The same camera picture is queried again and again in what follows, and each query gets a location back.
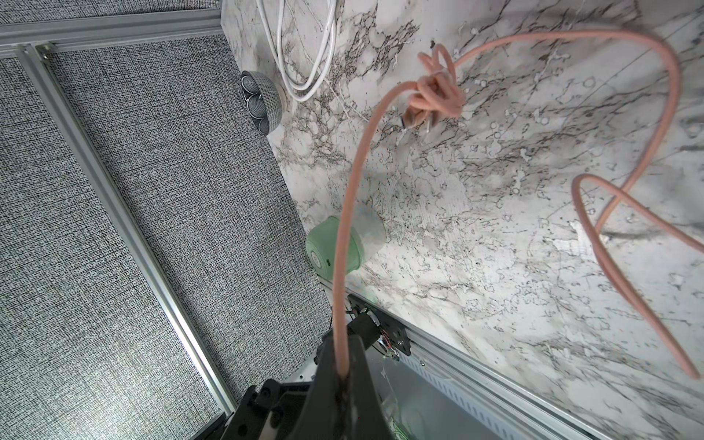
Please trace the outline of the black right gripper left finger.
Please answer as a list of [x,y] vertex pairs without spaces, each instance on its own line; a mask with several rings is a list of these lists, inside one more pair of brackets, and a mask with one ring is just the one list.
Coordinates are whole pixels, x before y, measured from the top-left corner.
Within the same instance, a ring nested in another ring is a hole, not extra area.
[[321,350],[315,379],[288,439],[341,439],[344,423],[339,406],[341,380],[337,374],[334,342],[326,339]]

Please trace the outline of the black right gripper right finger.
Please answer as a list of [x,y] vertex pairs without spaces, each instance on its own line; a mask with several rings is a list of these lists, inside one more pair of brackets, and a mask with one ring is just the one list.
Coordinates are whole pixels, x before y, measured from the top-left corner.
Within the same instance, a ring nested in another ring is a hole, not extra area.
[[345,438],[353,440],[392,439],[381,410],[361,337],[348,337],[349,371],[345,379]]

